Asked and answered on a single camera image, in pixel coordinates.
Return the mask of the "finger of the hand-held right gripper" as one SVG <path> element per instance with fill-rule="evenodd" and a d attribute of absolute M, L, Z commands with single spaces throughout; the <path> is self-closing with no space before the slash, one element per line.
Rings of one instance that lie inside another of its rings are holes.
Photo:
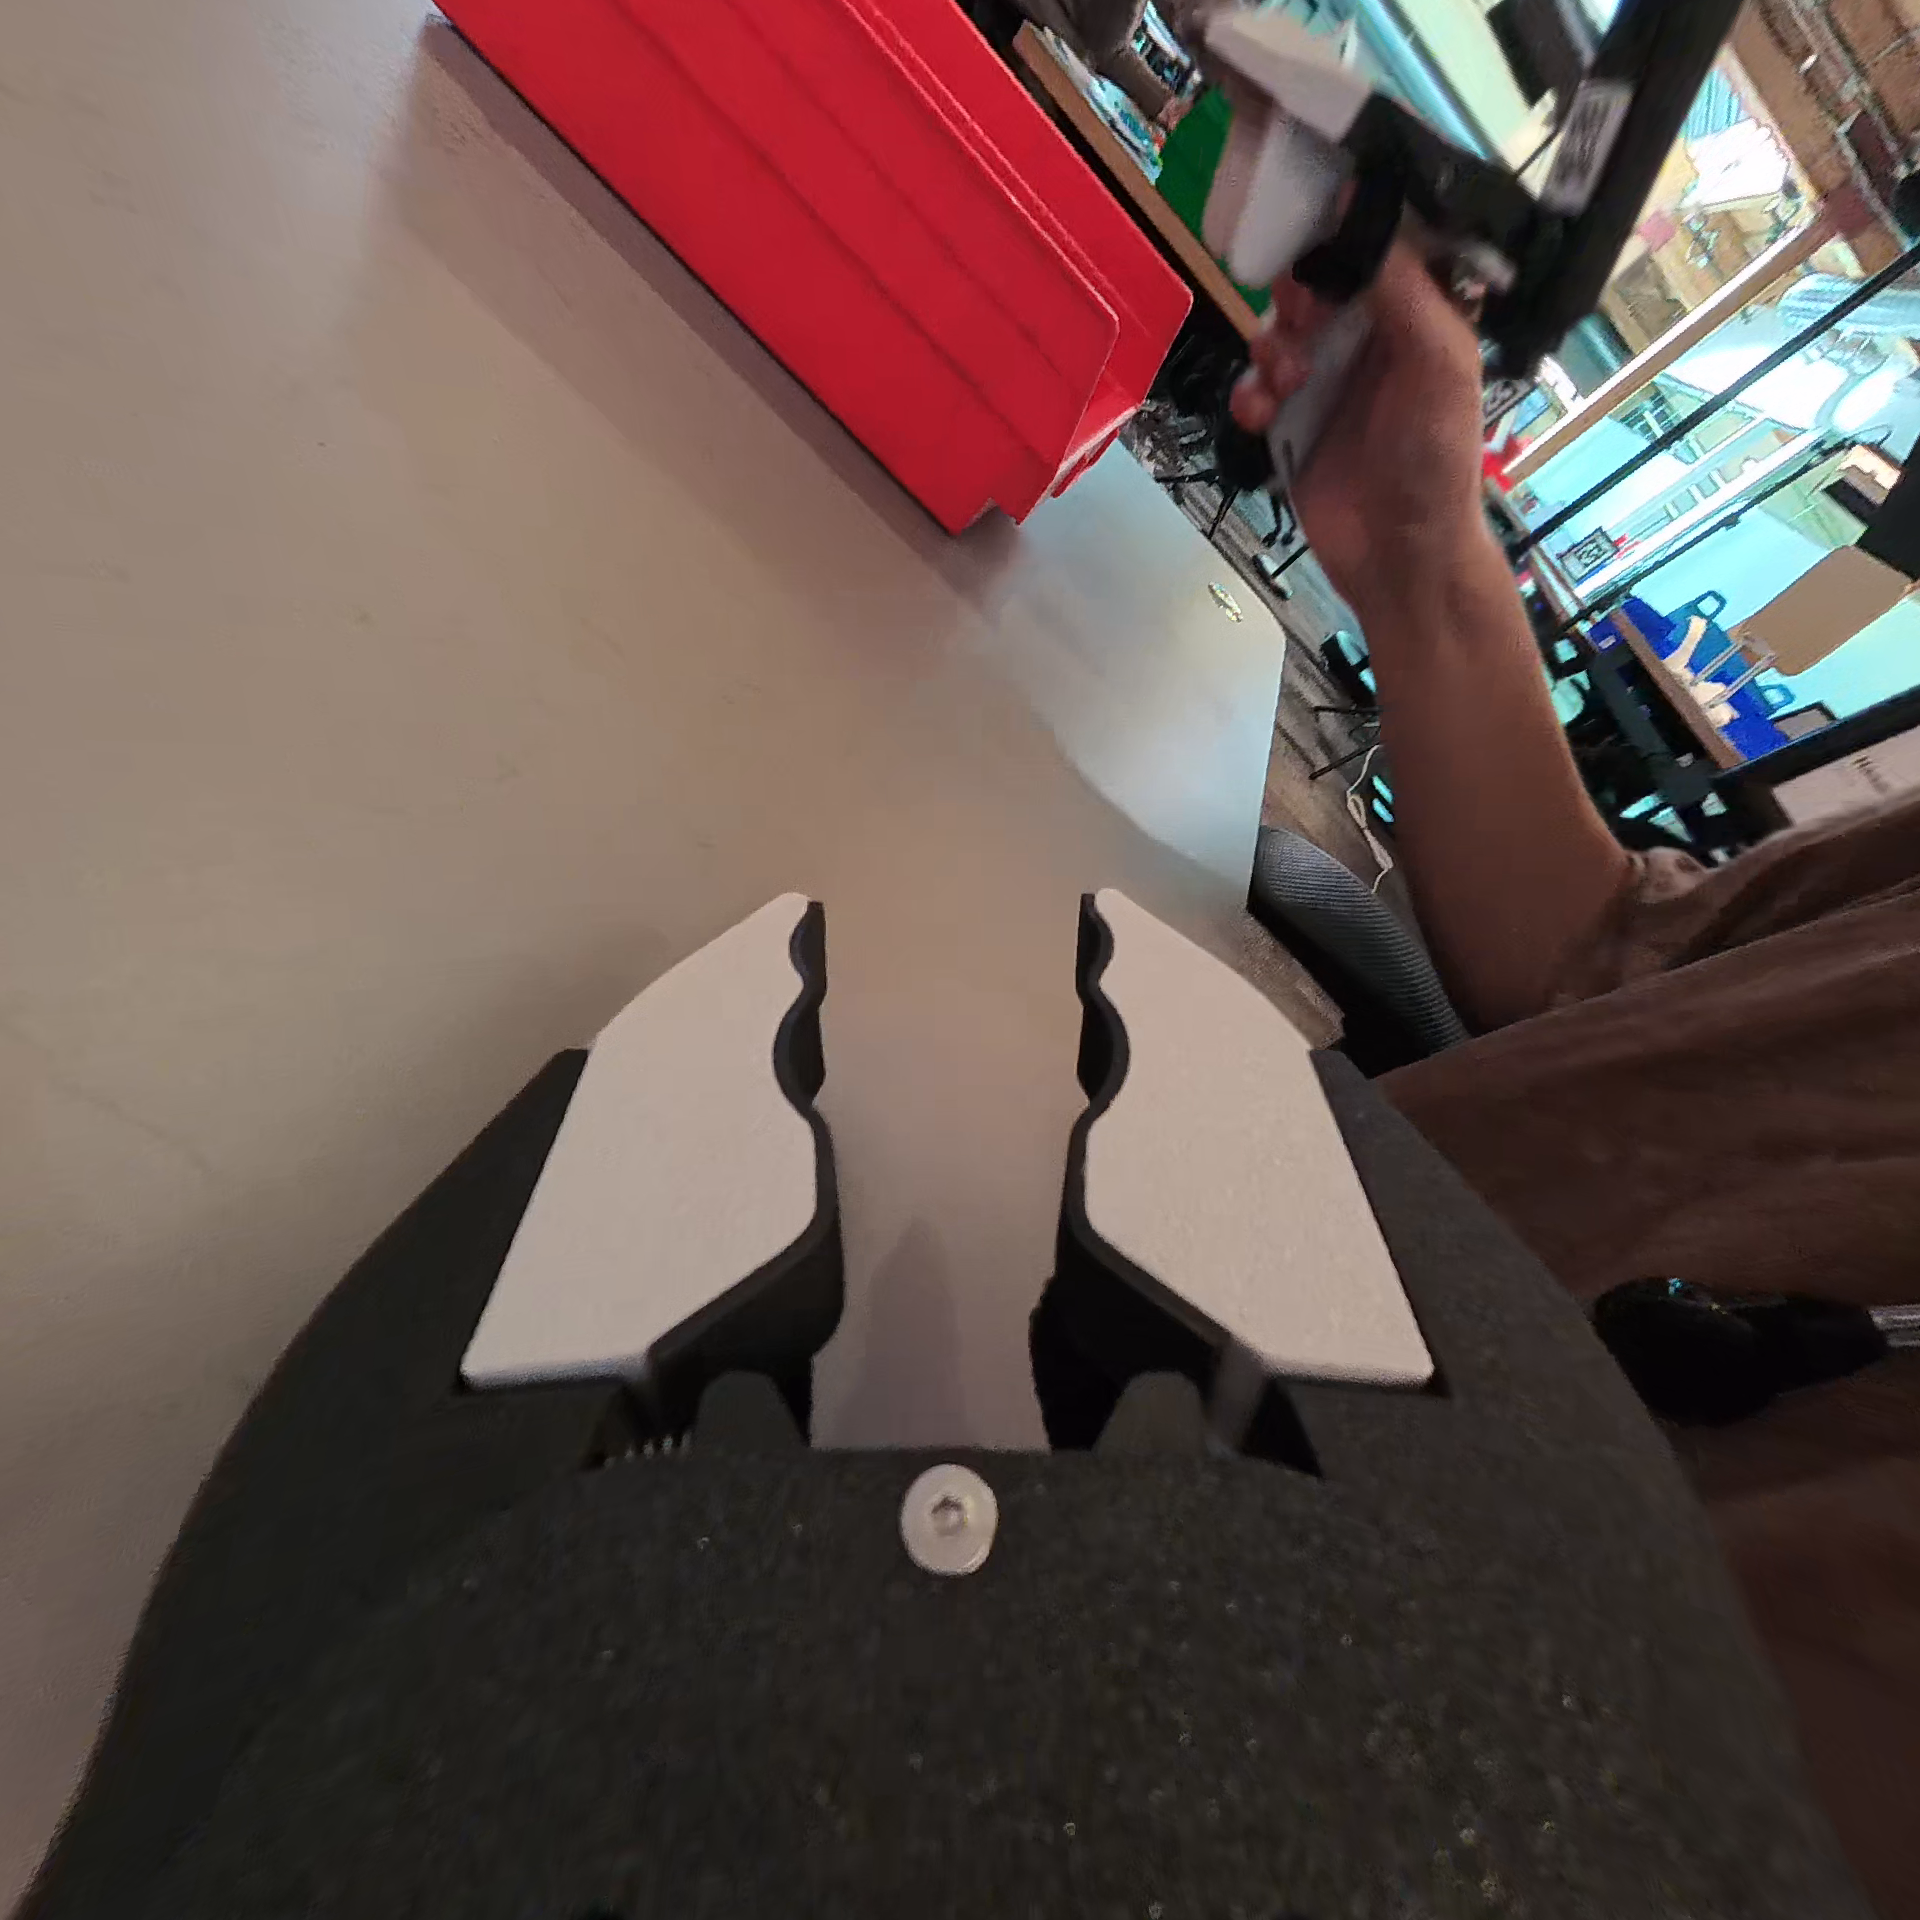
<path fill-rule="evenodd" d="M 1229 102 L 1205 245 L 1233 278 L 1372 278 L 1387 254 L 1387 98 L 1275 6 L 1215 6 L 1203 59 Z"/>

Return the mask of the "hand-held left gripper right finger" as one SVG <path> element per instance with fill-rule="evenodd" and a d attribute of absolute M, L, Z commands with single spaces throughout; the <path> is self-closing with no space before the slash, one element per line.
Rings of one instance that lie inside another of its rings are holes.
<path fill-rule="evenodd" d="M 1275 1419 L 1293 1382 L 1422 1395 L 1420 1329 L 1311 1048 L 1126 894 L 1078 902 L 1077 1084 L 1037 1304 L 1049 1419 L 1105 1419 L 1140 1376 L 1208 1419 Z"/>

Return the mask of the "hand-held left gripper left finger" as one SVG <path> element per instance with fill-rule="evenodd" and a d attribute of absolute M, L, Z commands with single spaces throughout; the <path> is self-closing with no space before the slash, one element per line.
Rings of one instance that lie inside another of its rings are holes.
<path fill-rule="evenodd" d="M 776 897 L 587 1048 L 461 1358 L 472 1390 L 615 1382 L 687 1419 L 729 1374 L 811 1410 L 846 1305 L 824 905 Z"/>

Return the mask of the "red plastic bin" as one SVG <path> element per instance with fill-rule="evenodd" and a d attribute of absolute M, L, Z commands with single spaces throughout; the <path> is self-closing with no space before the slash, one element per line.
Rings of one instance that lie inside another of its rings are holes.
<path fill-rule="evenodd" d="M 445 2 L 947 533 L 1133 418 L 1193 293 L 949 2 Z"/>

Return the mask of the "person's right forearm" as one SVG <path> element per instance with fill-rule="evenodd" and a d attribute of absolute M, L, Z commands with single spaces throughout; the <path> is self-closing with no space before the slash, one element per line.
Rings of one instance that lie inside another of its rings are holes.
<path fill-rule="evenodd" d="M 1536 1017 L 1633 876 L 1588 795 L 1503 554 L 1473 507 L 1369 510 L 1327 573 L 1375 673 L 1399 864 L 1473 1027 Z"/>

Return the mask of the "grey desk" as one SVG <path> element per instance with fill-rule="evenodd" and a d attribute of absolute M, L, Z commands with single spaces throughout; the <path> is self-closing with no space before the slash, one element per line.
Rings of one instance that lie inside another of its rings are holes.
<path fill-rule="evenodd" d="M 5 5 L 5 1906 L 209 1461 L 557 1049 L 822 900 L 852 1450 L 1039 1442 L 1116 886 L 1284 638 L 1123 448 L 947 537 L 427 5 Z"/>

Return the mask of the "person's right hand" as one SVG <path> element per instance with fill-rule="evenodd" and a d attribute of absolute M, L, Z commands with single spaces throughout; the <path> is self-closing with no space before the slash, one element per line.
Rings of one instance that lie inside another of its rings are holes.
<path fill-rule="evenodd" d="M 1472 310 L 1432 277 L 1420 246 L 1392 243 L 1372 285 L 1344 308 L 1296 278 L 1275 282 L 1232 418 L 1268 434 L 1307 388 L 1340 321 L 1358 321 L 1359 338 L 1287 498 L 1353 610 L 1422 605 L 1500 554 L 1481 507 Z"/>

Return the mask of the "green plastic bin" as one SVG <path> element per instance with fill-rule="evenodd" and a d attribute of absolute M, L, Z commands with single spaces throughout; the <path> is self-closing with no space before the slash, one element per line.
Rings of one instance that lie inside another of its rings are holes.
<path fill-rule="evenodd" d="M 1233 109 L 1223 86 L 1196 97 L 1160 148 L 1156 189 L 1180 224 L 1205 237 L 1205 212 Z"/>

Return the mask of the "black office chair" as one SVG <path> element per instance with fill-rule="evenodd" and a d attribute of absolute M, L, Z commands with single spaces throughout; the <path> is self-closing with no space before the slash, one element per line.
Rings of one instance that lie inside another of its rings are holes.
<path fill-rule="evenodd" d="M 1337 1052 L 1361 1074 L 1383 1077 L 1469 1040 L 1420 937 L 1305 837 L 1259 827 L 1246 905 L 1331 996 Z"/>

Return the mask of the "person's brown clothing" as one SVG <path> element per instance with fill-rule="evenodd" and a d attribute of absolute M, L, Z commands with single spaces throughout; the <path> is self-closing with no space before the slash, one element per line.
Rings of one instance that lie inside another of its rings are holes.
<path fill-rule="evenodd" d="M 1915 1305 L 1915 795 L 1717 868 L 1583 801 L 1445 818 L 1406 866 L 1478 1033 L 1383 1086 L 1575 1299 Z M 1917 1906 L 1915 1409 L 1908 1355 L 1677 1444 L 1884 1915 Z"/>

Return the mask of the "black framed board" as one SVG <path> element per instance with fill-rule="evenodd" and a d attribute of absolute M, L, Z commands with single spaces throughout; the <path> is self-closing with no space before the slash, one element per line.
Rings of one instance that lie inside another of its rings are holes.
<path fill-rule="evenodd" d="M 1717 780 L 1748 842 L 1828 826 L 1917 792 L 1917 690 L 1884 700 Z"/>

